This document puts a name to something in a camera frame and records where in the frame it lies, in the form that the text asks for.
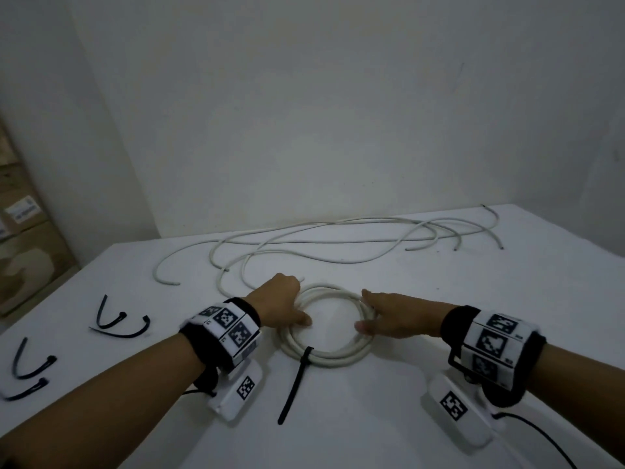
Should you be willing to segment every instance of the black and white square marker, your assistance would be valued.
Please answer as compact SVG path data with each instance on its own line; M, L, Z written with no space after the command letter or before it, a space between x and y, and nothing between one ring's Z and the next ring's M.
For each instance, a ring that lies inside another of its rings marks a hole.
M225 308L221 306L210 306L210 307L207 307L204 311L202 311L199 314L201 316L212 316L215 313L218 313L219 311L221 311L222 309L225 309Z
M223 327L223 329L228 329L237 319L237 315L235 315L228 308L224 307L219 313L215 315L213 321L218 323L221 327Z
M485 329L480 334L478 342L475 344L475 347L487 353L488 355L499 358L504 352L506 343L507 337L500 336L497 333Z
M449 413L449 416L454 418L454 421L458 421L458 419L462 418L462 416L469 411L465 404L461 402L452 391L441 400L441 405L445 411Z
M492 315L488 323L486 323L488 327L506 334L512 334L517 324L519 324L517 321L512 321L512 319L500 315Z
M497 381L497 364L473 354L473 372L488 378L488 380Z
M252 333L246 328L245 324L238 323L228 333L230 339L236 344L237 347L243 346L249 338L252 337Z
M251 378L246 377L243 383L241 383L239 387L236 389L236 393L238 393L239 396L243 400L245 400L247 398L247 395L249 395L252 392L252 389L254 388L255 385L256 384L252 381Z

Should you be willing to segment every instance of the loose white cable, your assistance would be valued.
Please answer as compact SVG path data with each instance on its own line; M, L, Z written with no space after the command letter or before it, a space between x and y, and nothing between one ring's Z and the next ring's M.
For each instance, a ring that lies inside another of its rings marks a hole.
M326 298L350 300L355 304L358 312L360 312L361 319L370 320L376 316L375 311L363 301L362 296L329 283L315 283L303 287L295 301L295 307L303 310L314 301ZM282 341L282 351L293 357L293 359L299 360L304 354L304 350L306 350L306 345L302 344L297 336L293 334L291 327L281 328L278 330L278 335ZM327 368L352 365L369 352L372 339L373 337L358 334L352 342L337 351L324 352L313 350L308 360L313 365Z
M295 225L287 226L287 227L275 227L275 228L260 229L260 230L255 230L255 231L237 232L235 234L223 237L221 239L211 239L211 240L189 244L169 253L167 256L163 257L163 259L161 259L160 262L154 267L154 269L152 270L152 276L158 283L168 284L168 285L173 285L173 286L180 285L180 282L169 281L169 280L160 278L158 275L158 269L160 265L173 254L176 254L187 248L194 247L200 244L206 244L206 243L215 244L211 248L208 258L209 258L209 262L214 267L219 269L219 272L215 279L215 284L217 286L217 289L222 295L227 296L228 298L232 298L233 295L229 293L228 291L226 291L222 286L221 282L222 282L224 273L229 271L230 268L236 263L238 263L239 261L243 261L243 263L241 264L241 267L239 268L239 277L241 281L247 287L253 290L256 287L254 286L254 284L251 284L250 282L248 282L248 280L246 280L246 277L245 277L245 270L246 270L247 263L253 256L262 255L266 253L286 253L290 255L301 256L303 258L309 258L311 260L323 261L326 263L355 264L355 263L365 263L365 262L380 258L381 256L384 256L388 252L392 251L400 243L408 242L408 241L410 242L426 241L427 242L423 246L406 248L406 251L415 251L415 250L421 250L421 249L431 247L434 244L436 244L438 240L441 238L456 237L457 244L454 247L454 250L458 250L458 248L462 244L462 236L472 235L472 234L476 234L480 232L488 233L488 235L490 235L495 240L499 248L503 249L504 247L503 247L503 244L501 243L501 240L492 231L492 229L496 227L497 224L499 223L499 215L493 209L487 206L483 206L483 207L486 210L488 210L488 212L493 214L495 218L494 223L489 227L485 227L476 222L472 222L471 220L465 220L465 219L459 219L459 218L442 217L442 218L435 218L435 219L430 219L430 220L411 220L411 219L406 219L406 218L382 216L382 217L360 217L360 218L351 218L351 219L345 219L345 220L333 220L333 221L327 221L327 222L301 222L299 224L295 224ZM462 222L462 223L471 225L473 227L476 227L478 228L478 230L471 231L471 232L458 233L453 228L439 223L441 221ZM303 232L306 230L311 230L311 229L318 228L318 227L324 227L327 225L354 225L354 224L378 224L378 223L408 224L411 227L410 229L405 231L401 236L397 238L393 238L393 239L377 238L377 239L364 239L364 240L305 240L305 239L279 240L280 238L289 236L291 234ZM410 237L412 233L414 233L420 228L427 229L429 232L431 232L432 235L429 237ZM273 231L282 231L286 229L287 229L286 232L280 233L276 236L270 237L269 239L260 241L260 242L235 240L236 238L239 238L242 236L255 235L259 233L266 233L266 232L273 232ZM439 229L442 229L450 233L446 235L440 235ZM292 243L294 244L297 244L297 243L352 244L352 243L377 243L377 242L390 242L391 244L379 253L376 253L370 257L367 257L364 259L358 259L358 260L346 260L342 258L335 259L335 258L328 258L328 257L320 257L320 256L315 256L315 255L311 255L311 254L307 254L307 253L303 253L303 252L299 252L295 250L289 250L289 249L263 248L265 245L268 245L268 244L272 244L272 245L292 244ZM219 264L215 261L215 252L224 243L256 245L257 248L254 251L246 252L242 255L239 255L231 259L229 262L225 264ZM328 283L316 283L316 284L311 284L311 285L303 287L301 291L299 292L298 297L296 299L296 307L298 309L302 309L308 306L311 302L316 301L318 299L324 299L324 298L349 299L356 305L356 308L358 308L364 320L375 318L375 312L373 311L373 309L371 309L370 306L368 306L362 300L362 297L360 297L360 295L355 294L351 291L345 290L344 288L341 288L340 286L328 284ZM303 355L306 347L297 340L297 338L293 335L293 332L291 331L290 328L283 328L279 330L279 336L282 341L281 347L285 354L296 359L299 359ZM358 360L363 358L369 352L369 348L371 346L371 340L372 338L369 336L358 335L356 336L356 338L354 339L352 343L348 344L342 349L339 349L338 351L324 352L324 351L313 350L311 352L309 359L311 363L317 366L322 366L322 367L340 367L340 366L351 365L354 362L357 362Z

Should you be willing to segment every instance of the person's right hand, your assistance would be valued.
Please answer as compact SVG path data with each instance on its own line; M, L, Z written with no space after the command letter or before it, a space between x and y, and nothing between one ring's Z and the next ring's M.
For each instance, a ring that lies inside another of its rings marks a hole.
M417 334L440 337L442 320L457 307L403 294L367 290L363 290L363 299L376 310L378 317L356 322L355 330L367 336L380 334L398 339Z

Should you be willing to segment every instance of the white table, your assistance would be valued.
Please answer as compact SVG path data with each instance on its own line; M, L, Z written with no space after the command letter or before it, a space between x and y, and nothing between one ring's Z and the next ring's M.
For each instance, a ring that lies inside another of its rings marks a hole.
M503 251L490 237L478 234L465 237L459 251L452 251L453 239L448 239L424 251L398 247L359 265L270 255L252 259L249 277L260 284L281 271L304 276L305 283L327 281L353 291L365 287L496 309L540 323L555 345L625 368L625 259L516 206L495 209L501 215L496 232L506 246ZM491 220L481 207L444 215L484 224ZM389 224L348 232L334 227L310 231L308 236L396 236L399 229ZM185 250L163 265L161 275L178 279L181 286L164 286L151 277L154 263L166 253L205 237L211 236L114 245L0 336L0 388L5 393L19 393L33 383L18 382L10 374L22 337L29 338L22 369L36 368L48 354L59 358L42 374L51 382L47 387L18 402L0 402L0 434L106 368L173 334L184 318L220 300L217 270L206 258L210 244ZM383 246L297 245L300 250L344 257L360 257ZM228 245L219 256L225 260L249 248ZM226 287L246 293L232 275L227 274ZM125 340L88 331L104 294L109 299L103 321L122 310L129 314L115 332L140 329L145 314L152 319L148 332ZM315 324L303 331L302 338L311 345L336 348L353 334L356 312L350 304L322 301L309 311ZM438 339L376 338L372 353L352 367L310 367L285 424L278 426L298 362L277 351L272 339L265 339L257 358L266 378L253 404L234 423L215 419L204 396L184 396L124 467L515 467L500 442L470 452L436 423L423 396L427 378L447 367L446 357L446 346ZM579 467L618 466L533 396L526 396L516 411L548 431ZM510 421L505 437L539 468L567 467L542 436L521 423ZM239 441L247 441L249 449L238 451Z

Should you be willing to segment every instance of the white plastic device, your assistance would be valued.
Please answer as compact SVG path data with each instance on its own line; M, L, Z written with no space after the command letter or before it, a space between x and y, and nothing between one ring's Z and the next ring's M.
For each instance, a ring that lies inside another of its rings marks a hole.
M428 383L427 392L469 444L479 448L493 439L498 421L493 420L485 408L478 406L445 374L436 374Z
M208 400L208 406L221 418L232 421L239 414L262 380L262 368L252 359L245 359L230 374L221 373L213 390L216 396Z

